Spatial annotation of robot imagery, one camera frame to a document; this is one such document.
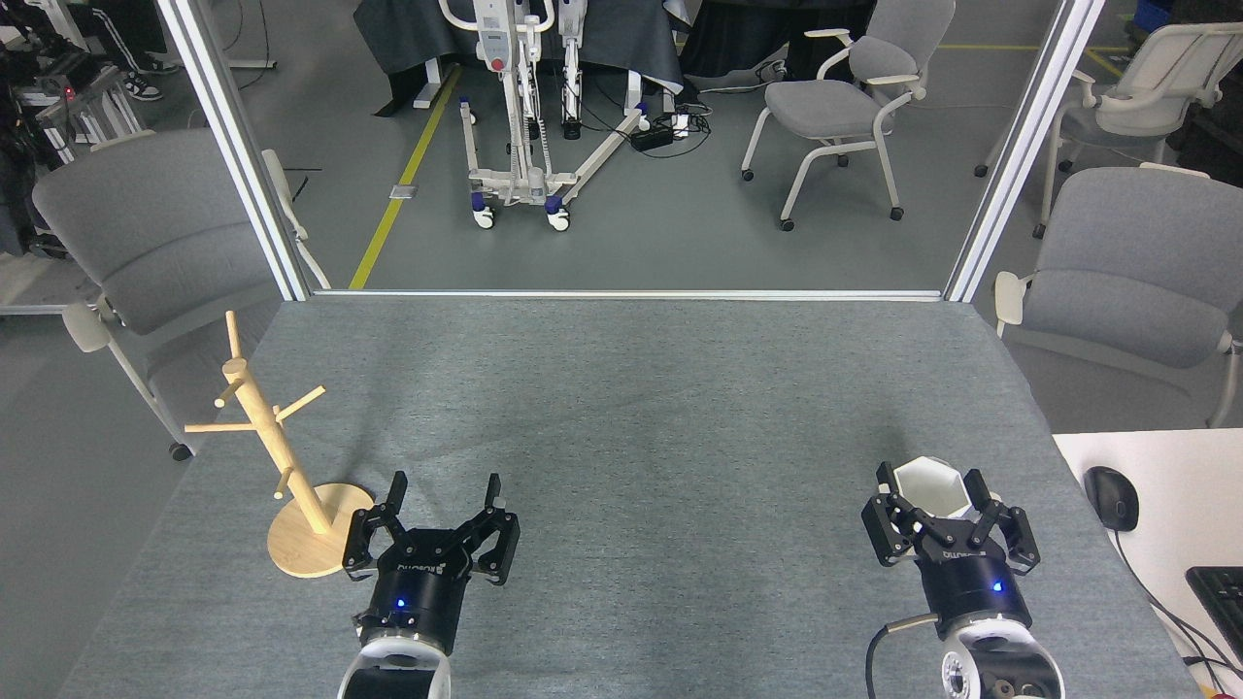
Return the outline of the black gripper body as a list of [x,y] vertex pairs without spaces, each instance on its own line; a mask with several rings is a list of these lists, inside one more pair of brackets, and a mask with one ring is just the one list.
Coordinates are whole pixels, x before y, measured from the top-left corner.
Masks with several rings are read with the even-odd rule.
[[938,616],[935,631],[941,641],[960,626],[991,616],[1030,627],[1025,599],[998,545],[977,551],[932,546],[919,553],[919,570],[929,609]]
[[369,539],[352,536],[352,571],[378,570],[370,604],[354,617],[360,646],[387,636],[416,636],[452,654],[472,556],[454,544],[447,529],[413,529],[409,535],[413,552],[392,544],[377,561],[368,552]]

